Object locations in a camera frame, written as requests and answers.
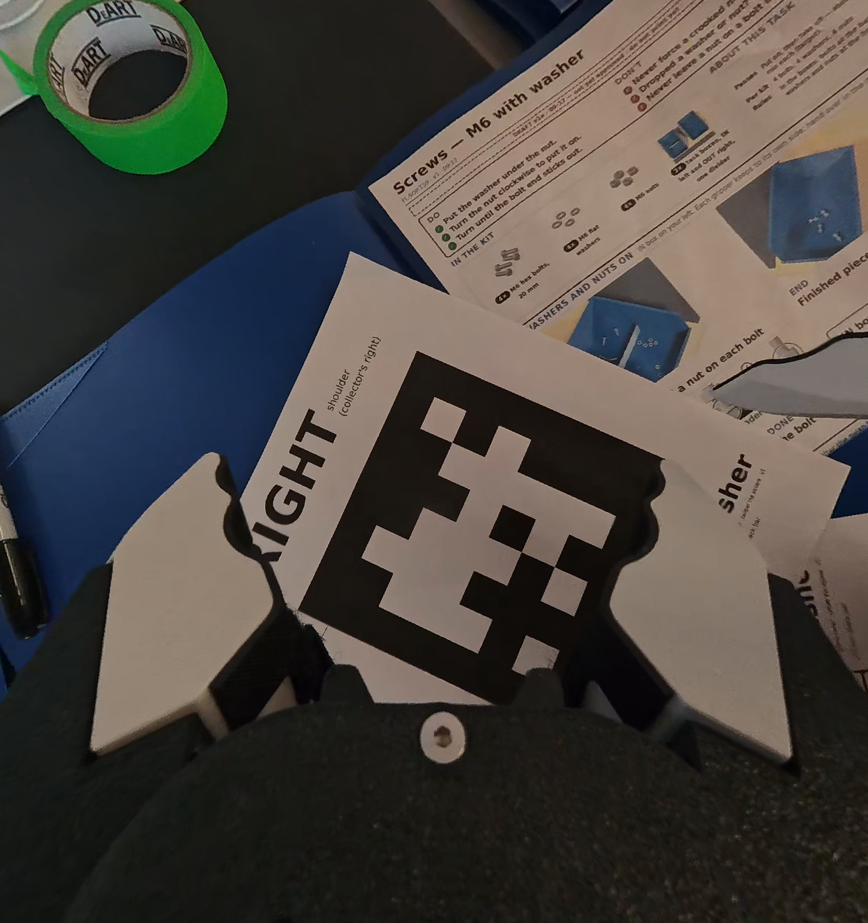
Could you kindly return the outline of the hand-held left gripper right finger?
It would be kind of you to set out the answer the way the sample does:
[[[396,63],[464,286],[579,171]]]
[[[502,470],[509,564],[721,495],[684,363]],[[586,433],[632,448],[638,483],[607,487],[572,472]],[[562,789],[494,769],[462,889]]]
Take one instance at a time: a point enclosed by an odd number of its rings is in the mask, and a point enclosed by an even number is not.
[[[661,471],[658,537],[610,599],[614,621],[670,689],[648,734],[669,742],[696,723],[785,764],[794,751],[766,565],[680,466],[665,460]]]

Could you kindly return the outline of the white sheet with square tag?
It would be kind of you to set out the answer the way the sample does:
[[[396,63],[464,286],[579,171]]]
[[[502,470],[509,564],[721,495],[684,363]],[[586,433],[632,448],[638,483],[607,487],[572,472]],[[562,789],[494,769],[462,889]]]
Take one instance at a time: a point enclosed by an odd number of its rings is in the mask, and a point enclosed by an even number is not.
[[[868,513],[829,521],[796,587],[868,696]]]
[[[846,469],[351,255],[243,494],[290,606],[382,702],[509,703],[553,666],[646,727],[610,610],[662,462],[790,577]]]

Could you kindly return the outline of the black marker pen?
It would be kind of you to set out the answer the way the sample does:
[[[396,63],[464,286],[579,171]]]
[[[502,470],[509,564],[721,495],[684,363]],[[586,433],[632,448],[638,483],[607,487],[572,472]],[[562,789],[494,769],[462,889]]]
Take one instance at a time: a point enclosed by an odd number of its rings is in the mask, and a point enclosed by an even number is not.
[[[0,480],[0,603],[13,634],[29,640],[48,624],[38,568],[19,537]]]

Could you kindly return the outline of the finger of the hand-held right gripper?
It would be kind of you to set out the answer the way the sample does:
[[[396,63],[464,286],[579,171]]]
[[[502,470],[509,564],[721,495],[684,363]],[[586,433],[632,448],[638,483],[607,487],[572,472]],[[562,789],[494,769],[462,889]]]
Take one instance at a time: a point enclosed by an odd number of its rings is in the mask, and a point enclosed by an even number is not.
[[[714,396],[770,414],[868,420],[868,333],[844,333],[795,357],[753,363],[714,386]]]

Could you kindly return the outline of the white paper sheet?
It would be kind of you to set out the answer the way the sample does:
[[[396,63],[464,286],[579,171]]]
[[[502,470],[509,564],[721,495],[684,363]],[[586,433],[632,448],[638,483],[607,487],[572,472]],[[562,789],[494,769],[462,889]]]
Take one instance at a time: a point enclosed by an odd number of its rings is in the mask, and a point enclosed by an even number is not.
[[[59,2],[44,2],[33,15],[12,29],[0,31],[0,50],[27,71],[32,69],[38,36]],[[25,95],[0,55],[0,116],[24,101]]]

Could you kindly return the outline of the plain work desk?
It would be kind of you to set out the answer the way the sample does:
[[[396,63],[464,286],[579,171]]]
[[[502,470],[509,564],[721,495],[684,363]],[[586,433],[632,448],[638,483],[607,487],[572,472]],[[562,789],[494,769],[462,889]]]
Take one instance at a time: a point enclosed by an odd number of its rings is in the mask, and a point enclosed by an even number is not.
[[[350,255],[413,278],[355,190],[430,117],[502,88],[428,2],[185,2],[225,82],[212,145],[163,175],[93,156],[31,98],[0,119],[0,476],[50,499],[244,488]]]

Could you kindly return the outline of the printed instruction sheet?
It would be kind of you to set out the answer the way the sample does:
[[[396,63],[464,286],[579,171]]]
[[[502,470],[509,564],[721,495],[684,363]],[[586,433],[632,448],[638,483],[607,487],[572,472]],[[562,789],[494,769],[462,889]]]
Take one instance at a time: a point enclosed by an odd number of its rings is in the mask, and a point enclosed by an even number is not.
[[[450,293],[830,453],[755,364],[868,333],[868,1],[612,2],[370,193]]]

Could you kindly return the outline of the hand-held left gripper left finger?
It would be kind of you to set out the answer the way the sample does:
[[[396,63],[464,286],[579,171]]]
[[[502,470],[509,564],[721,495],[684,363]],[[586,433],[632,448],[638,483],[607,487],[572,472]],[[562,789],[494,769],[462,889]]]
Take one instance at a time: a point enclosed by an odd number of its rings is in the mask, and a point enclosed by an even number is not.
[[[231,472],[196,461],[113,551],[90,736],[105,755],[196,716],[215,739],[296,703],[278,593],[251,551]]]

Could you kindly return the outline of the blue plastic folder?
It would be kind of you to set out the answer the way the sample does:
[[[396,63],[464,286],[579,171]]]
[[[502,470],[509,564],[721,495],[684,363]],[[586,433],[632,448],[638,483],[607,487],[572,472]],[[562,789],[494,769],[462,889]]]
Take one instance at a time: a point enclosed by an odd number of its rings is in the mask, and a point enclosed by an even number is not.
[[[204,527],[221,458],[291,608],[317,578],[317,629],[376,699],[510,702],[532,667],[578,639],[654,449],[716,505],[719,464],[754,449],[764,565],[792,577],[832,512],[868,522],[868,436],[854,462],[769,447],[626,385],[599,360],[563,358],[482,308],[397,272],[355,193],[313,202],[197,271],[102,348],[0,419],[0,476],[37,557],[50,609],[89,569],[155,523],[186,564],[114,582],[139,601],[108,629],[136,652],[101,672],[99,718],[134,719],[106,745],[194,708],[154,706],[152,681],[192,654],[231,655],[266,578]]]

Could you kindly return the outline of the green tape roll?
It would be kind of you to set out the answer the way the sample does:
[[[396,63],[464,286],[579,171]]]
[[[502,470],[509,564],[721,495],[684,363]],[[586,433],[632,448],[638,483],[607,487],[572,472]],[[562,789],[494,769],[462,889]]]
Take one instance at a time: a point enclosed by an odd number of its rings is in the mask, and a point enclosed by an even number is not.
[[[138,116],[92,116],[101,77],[138,52],[181,60],[179,85]],[[185,166],[212,145],[227,115],[219,66],[196,21],[176,2],[68,2],[38,36],[31,72],[1,50],[0,58],[24,95],[41,98],[93,156],[130,174],[161,175]]]

